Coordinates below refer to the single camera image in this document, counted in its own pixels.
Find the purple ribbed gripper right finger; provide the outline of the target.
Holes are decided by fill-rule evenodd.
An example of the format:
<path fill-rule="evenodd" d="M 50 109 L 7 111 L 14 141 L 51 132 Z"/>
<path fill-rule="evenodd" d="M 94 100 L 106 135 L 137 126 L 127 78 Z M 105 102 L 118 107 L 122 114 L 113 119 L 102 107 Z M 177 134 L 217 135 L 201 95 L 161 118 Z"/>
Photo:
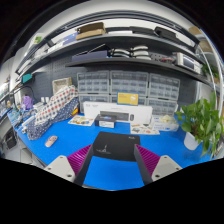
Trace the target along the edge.
<path fill-rule="evenodd" d="M 134 156 L 145 185 L 181 170 L 181 167 L 168 155 L 159 156 L 135 144 Z"/>

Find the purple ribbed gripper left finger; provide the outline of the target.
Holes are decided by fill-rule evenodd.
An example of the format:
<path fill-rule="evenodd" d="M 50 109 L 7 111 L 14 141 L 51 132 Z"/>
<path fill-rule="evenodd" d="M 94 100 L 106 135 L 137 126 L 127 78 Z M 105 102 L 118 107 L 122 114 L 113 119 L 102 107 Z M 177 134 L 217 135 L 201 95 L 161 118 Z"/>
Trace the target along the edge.
<path fill-rule="evenodd" d="M 69 156 L 58 156 L 44 170 L 82 186 L 92 156 L 93 146 L 88 145 Z"/>

